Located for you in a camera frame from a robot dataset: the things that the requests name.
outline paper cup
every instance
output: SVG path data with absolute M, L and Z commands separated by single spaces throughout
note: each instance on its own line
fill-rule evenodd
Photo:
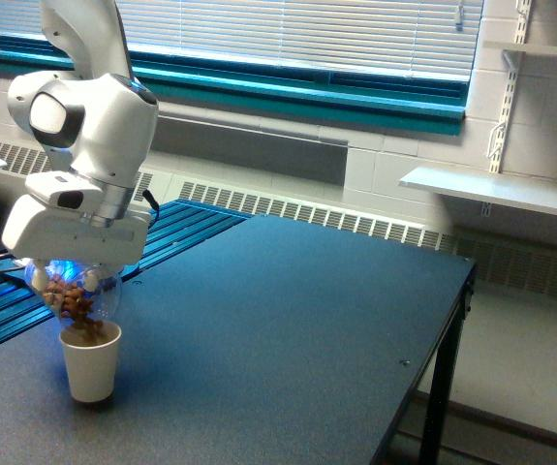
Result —
M 112 394 L 118 357 L 121 328 L 104 322 L 105 343 L 99 346 L 82 344 L 76 334 L 63 329 L 59 335 L 72 397 L 79 402 L 99 402 Z

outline clear plastic container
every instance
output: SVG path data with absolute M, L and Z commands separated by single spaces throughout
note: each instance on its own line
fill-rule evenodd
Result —
M 26 266 L 26 284 L 44 300 L 64 330 L 86 345 L 104 343 L 104 320 L 111 320 L 121 298 L 119 273 L 70 261 L 39 264 L 30 261 Z

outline window blinds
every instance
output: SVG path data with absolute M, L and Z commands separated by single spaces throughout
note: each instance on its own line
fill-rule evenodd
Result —
M 130 49 L 468 80 L 482 0 L 119 0 Z M 462 23 L 455 24 L 459 5 Z M 38 0 L 0 0 L 0 35 L 43 38 Z

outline shelf bracket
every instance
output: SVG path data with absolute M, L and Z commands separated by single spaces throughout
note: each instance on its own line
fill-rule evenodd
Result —
M 516 73 L 519 71 L 522 56 L 523 53 L 520 51 L 502 50 L 502 57 L 504 58 L 504 62 L 509 67 L 509 71 L 511 73 Z
M 488 218 L 491 216 L 491 203 L 484 201 L 480 204 L 480 216 L 483 218 Z
M 519 14 L 517 21 L 517 29 L 514 35 L 516 44 L 525 44 L 526 34 L 528 32 L 528 24 L 530 20 L 530 12 L 532 10 L 533 0 L 516 0 L 516 9 Z M 507 135 L 511 124 L 511 111 L 514 102 L 514 94 L 521 68 L 521 59 L 523 53 L 513 50 L 503 50 L 502 57 L 509 67 L 509 77 L 507 87 L 502 100 L 502 109 L 500 110 L 500 118 L 498 123 L 493 127 L 489 135 L 489 144 L 487 146 L 486 156 L 489 159 L 489 172 L 498 174 L 502 170 L 502 158 L 506 147 Z M 491 215 L 491 203 L 483 202 L 480 206 L 480 216 L 489 217 Z

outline heating vent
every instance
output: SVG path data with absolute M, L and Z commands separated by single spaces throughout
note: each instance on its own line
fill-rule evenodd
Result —
M 255 215 L 275 215 L 305 221 L 384 240 L 425 247 L 475 259 L 479 279 L 491 283 L 557 297 L 557 251 L 521 244 L 497 243 L 494 239 L 457 236 L 417 227 L 381 216 L 362 216 L 351 210 L 306 201 L 271 198 L 225 188 L 185 182 L 182 199 L 224 206 Z
M 153 174 L 151 174 L 149 172 L 139 172 L 136 175 L 136 181 L 135 181 L 136 191 L 134 192 L 134 196 L 132 197 L 132 199 L 134 199 L 134 201 L 141 202 L 142 199 L 144 199 L 144 197 L 142 196 L 142 193 L 151 184 L 151 179 L 153 179 Z
M 50 171 L 49 159 L 43 151 L 0 142 L 0 159 L 7 163 L 3 171 L 20 175 Z
M 46 153 L 34 148 L 0 142 L 0 159 L 7 163 L 7 166 L 1 170 L 21 176 L 52 170 Z M 149 187 L 151 179 L 153 179 L 153 174 L 149 172 L 139 172 L 136 175 L 134 201 L 143 200 L 142 192 Z

